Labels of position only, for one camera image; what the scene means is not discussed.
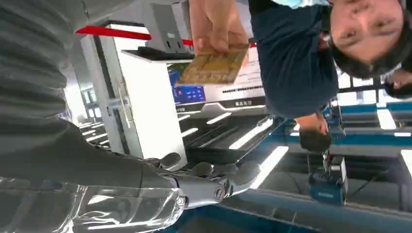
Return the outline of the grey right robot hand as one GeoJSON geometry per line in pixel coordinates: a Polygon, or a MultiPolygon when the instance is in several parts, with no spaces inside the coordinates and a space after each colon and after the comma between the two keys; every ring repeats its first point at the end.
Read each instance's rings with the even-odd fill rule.
{"type": "Polygon", "coordinates": [[[258,164],[248,163],[220,178],[201,178],[93,146],[79,132],[0,134],[0,175],[12,188],[52,191],[72,183],[120,188],[129,196],[146,188],[180,189],[190,209],[246,191],[259,172],[258,164]]]}

